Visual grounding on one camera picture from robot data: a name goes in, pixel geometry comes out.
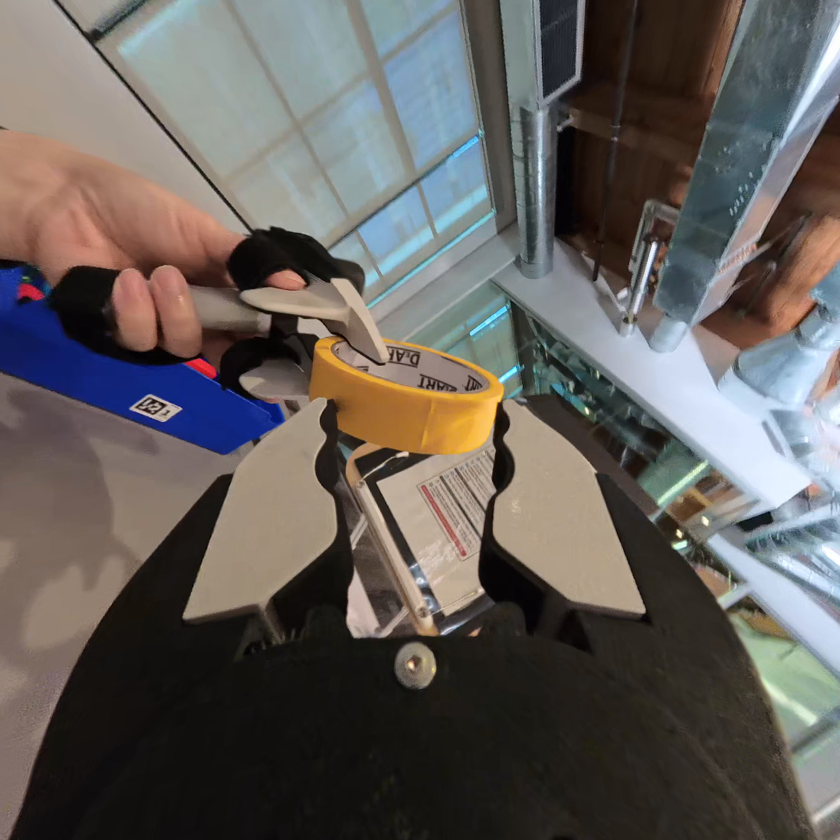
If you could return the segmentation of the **yellow tape roll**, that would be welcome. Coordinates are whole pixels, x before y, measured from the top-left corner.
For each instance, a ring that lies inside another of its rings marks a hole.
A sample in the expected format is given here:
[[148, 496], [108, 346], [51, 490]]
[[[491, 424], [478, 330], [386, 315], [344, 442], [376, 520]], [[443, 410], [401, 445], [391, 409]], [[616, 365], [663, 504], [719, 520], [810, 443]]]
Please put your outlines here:
[[376, 364], [344, 339], [315, 343], [309, 395], [334, 402], [341, 432], [415, 455], [459, 455], [487, 441], [504, 396], [495, 375], [424, 346], [385, 348]]

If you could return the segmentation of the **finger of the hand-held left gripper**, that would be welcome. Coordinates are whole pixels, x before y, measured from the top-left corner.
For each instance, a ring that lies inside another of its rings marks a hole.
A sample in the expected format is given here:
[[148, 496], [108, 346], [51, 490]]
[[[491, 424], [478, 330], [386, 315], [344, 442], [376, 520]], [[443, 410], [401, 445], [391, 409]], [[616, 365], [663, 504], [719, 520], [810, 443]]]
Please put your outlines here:
[[265, 403], [309, 402], [309, 371], [293, 360], [267, 360], [238, 378], [248, 396]]
[[371, 362], [389, 361], [389, 351], [371, 312], [348, 279], [314, 280], [300, 290], [274, 287], [244, 290], [239, 293], [239, 299], [269, 314], [273, 322], [280, 316], [318, 320], [331, 334], [344, 338]]

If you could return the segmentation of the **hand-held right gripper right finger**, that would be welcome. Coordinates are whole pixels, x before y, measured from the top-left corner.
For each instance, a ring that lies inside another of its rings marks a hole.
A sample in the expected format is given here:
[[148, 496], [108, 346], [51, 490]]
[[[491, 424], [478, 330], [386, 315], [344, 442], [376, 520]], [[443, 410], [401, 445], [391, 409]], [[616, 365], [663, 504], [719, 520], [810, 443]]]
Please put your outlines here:
[[498, 407], [479, 582], [528, 621], [567, 610], [638, 620], [643, 597], [591, 462], [527, 407]]

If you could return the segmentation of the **silver air duct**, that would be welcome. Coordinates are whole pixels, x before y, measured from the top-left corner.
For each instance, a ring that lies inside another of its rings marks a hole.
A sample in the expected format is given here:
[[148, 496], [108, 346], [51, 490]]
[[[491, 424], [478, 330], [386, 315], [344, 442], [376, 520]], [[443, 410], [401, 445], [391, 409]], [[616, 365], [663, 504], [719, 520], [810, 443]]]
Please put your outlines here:
[[718, 310], [838, 102], [839, 2], [744, 2], [658, 275], [652, 350]]

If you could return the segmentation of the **person's left hand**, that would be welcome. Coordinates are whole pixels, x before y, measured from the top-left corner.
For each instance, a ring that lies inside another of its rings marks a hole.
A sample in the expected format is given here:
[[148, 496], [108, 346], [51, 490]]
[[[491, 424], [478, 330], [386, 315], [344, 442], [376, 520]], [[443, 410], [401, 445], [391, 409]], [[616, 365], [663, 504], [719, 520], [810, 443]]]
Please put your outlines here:
[[188, 285], [232, 284], [245, 237], [139, 175], [54, 140], [1, 132], [1, 257], [52, 285], [70, 268], [119, 271], [111, 332], [127, 350], [217, 365], [238, 336], [204, 331]]

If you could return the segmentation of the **blue plastic bin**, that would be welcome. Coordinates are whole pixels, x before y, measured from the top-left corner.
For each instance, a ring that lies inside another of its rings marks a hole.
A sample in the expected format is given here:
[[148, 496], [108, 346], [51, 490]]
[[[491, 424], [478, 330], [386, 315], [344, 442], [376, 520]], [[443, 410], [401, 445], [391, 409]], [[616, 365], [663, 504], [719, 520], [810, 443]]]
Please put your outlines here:
[[70, 340], [22, 266], [1, 271], [1, 372], [189, 444], [228, 455], [284, 422], [278, 405], [251, 402], [183, 363], [144, 367]]

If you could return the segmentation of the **silver elbow duct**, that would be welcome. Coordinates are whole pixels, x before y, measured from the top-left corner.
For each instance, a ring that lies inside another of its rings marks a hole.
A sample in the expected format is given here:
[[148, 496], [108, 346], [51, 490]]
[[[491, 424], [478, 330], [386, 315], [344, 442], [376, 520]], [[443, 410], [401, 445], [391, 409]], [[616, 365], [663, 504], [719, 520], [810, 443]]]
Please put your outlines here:
[[812, 289], [815, 306], [793, 330], [742, 351], [717, 383], [756, 417], [803, 407], [839, 347], [839, 265]]

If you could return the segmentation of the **acrylic sign stand wooden board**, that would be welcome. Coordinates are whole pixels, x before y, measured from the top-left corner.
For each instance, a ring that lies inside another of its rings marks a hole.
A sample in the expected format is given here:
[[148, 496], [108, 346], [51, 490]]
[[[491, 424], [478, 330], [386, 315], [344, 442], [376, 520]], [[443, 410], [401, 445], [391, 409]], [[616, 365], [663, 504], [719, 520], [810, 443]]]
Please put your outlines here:
[[353, 501], [420, 635], [469, 634], [491, 599], [478, 575], [496, 450], [415, 455], [362, 444], [346, 455]]

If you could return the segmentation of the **silver ceiling pipe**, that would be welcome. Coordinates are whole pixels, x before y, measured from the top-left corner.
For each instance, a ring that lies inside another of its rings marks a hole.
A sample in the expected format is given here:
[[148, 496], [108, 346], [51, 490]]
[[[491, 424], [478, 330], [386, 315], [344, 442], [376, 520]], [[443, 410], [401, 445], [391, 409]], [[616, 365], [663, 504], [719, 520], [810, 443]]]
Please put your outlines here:
[[638, 317], [656, 272], [660, 253], [669, 245], [678, 221], [679, 210], [676, 207], [655, 198], [646, 201], [628, 265], [631, 279], [618, 331], [622, 338], [628, 338], [637, 329]]

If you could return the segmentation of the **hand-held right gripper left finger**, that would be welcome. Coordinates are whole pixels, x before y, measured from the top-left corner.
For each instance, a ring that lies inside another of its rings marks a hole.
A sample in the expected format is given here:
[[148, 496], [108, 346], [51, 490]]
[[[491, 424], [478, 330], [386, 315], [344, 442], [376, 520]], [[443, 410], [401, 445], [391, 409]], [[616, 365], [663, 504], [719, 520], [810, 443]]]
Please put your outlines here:
[[328, 607], [347, 622], [354, 576], [339, 498], [338, 418], [314, 399], [239, 464], [182, 615], [304, 624]]

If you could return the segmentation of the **silver duct with vent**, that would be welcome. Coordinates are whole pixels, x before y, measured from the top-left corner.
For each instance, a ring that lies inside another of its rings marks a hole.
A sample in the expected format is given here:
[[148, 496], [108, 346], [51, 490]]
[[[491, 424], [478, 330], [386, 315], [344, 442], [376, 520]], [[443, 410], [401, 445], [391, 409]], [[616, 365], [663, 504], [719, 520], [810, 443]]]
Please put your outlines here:
[[560, 113], [564, 95], [583, 78], [585, 6], [585, 1], [500, 2], [518, 267], [529, 279], [553, 268]]

